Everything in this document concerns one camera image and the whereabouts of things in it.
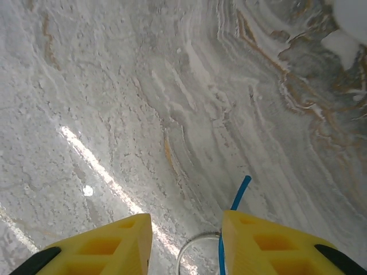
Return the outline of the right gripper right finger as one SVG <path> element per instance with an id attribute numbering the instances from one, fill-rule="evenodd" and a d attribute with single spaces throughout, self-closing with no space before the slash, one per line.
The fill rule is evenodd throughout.
<path id="1" fill-rule="evenodd" d="M 222 220 L 228 274 L 366 274 L 329 241 L 227 210 Z"/>

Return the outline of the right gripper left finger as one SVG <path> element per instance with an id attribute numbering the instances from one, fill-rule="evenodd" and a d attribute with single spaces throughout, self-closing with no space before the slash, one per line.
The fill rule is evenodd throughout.
<path id="1" fill-rule="evenodd" d="M 150 214 L 135 214 L 53 243 L 13 274 L 147 274 L 153 241 Z"/>

